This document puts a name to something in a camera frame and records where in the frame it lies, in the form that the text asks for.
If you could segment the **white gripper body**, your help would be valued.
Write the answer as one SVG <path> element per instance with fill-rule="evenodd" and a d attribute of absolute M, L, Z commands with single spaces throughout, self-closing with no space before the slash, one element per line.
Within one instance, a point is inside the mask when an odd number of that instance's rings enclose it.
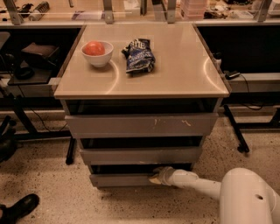
<path fill-rule="evenodd" d="M 193 187 L 198 175 L 191 171 L 164 167 L 158 174 L 158 180 L 164 186 Z"/>

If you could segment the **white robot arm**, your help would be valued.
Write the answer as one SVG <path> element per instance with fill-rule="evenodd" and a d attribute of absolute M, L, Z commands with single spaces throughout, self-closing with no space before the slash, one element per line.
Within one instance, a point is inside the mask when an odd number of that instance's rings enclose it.
<path fill-rule="evenodd" d="M 191 187 L 218 200 L 220 224 L 280 224 L 280 196 L 259 175 L 245 168 L 228 171 L 218 182 L 166 166 L 157 168 L 149 181 Z"/>

